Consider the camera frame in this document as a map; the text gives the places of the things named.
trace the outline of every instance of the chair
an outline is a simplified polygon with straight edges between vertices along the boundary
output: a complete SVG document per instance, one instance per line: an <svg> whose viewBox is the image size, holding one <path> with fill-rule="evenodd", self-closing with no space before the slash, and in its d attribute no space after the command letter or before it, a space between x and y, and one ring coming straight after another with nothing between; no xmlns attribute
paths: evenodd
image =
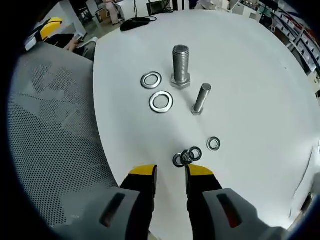
<svg viewBox="0 0 320 240"><path fill-rule="evenodd" d="M7 107L18 179L54 231L117 186L98 132L92 61L37 43L17 62Z"/></svg>

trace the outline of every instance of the mesh chair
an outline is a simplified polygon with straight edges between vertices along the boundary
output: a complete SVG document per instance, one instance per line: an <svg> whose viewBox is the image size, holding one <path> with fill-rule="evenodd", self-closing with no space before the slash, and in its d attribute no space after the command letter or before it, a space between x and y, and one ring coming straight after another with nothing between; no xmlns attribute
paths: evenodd
<svg viewBox="0 0 320 240"><path fill-rule="evenodd" d="M53 230L117 185L96 122L93 62L84 57L44 42L20 57L8 139L18 179Z"/></svg>

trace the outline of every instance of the hex head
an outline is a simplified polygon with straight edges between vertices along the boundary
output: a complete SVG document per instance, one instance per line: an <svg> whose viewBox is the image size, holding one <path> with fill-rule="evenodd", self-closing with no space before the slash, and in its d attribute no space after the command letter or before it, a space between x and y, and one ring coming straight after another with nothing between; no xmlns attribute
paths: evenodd
<svg viewBox="0 0 320 240"><path fill-rule="evenodd" d="M193 116L201 115L202 112L204 111L204 108L201 108L201 110L199 112L195 112L194 107L195 107L195 105L193 105L192 109L191 109L191 113L192 113Z"/></svg>
<svg viewBox="0 0 320 240"><path fill-rule="evenodd" d="M186 81L183 84L180 84L180 83L176 82L175 75L172 73L171 74L171 82L170 83L171 83L171 86L176 88L176 89L179 89L179 90L185 89L185 88L187 88L187 87L189 87L191 85L190 74L187 73L186 74Z"/></svg>

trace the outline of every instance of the threaded shaft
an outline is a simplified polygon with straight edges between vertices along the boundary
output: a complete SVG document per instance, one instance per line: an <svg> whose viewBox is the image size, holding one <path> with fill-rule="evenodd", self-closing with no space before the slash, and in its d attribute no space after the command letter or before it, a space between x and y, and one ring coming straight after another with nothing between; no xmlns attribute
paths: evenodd
<svg viewBox="0 0 320 240"><path fill-rule="evenodd" d="M172 56L174 80L177 84L183 84L187 81L189 48L184 45L176 45L173 48Z"/></svg>
<svg viewBox="0 0 320 240"><path fill-rule="evenodd" d="M211 85L209 83L202 84L198 98L196 99L195 105L193 107L194 113L200 113L204 107L207 96L211 91Z"/></svg>

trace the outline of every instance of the yellow object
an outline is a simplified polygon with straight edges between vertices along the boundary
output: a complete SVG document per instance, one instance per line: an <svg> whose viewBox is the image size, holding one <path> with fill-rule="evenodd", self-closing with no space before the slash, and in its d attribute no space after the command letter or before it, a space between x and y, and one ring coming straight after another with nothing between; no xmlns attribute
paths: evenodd
<svg viewBox="0 0 320 240"><path fill-rule="evenodd" d="M137 166L132 169L129 174L152 176L155 166L155 164Z"/></svg>
<svg viewBox="0 0 320 240"><path fill-rule="evenodd" d="M193 164L188 165L191 176L213 175L214 173L204 166L197 166Z"/></svg>
<svg viewBox="0 0 320 240"><path fill-rule="evenodd" d="M60 17L52 17L40 31L42 40L45 40L47 37L49 37L49 35L57 30L61 24L62 19Z"/></svg>

